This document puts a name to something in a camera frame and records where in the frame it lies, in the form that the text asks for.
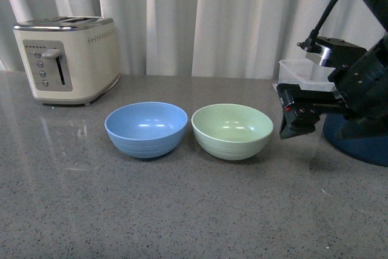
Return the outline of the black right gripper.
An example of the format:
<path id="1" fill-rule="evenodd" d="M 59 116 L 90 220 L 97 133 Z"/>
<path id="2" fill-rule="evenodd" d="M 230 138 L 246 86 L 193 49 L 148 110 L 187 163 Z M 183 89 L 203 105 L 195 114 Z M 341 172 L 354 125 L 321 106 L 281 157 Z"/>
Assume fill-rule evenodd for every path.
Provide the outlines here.
<path id="1" fill-rule="evenodd" d="M 302 90 L 297 84 L 277 85 L 283 108 L 281 139 L 314 132 L 321 115 L 318 110 L 345 110 L 347 105 L 365 118 L 387 116 L 387 41 L 380 40 L 347 69 L 335 70 L 329 81 L 344 101 L 333 92 Z"/>

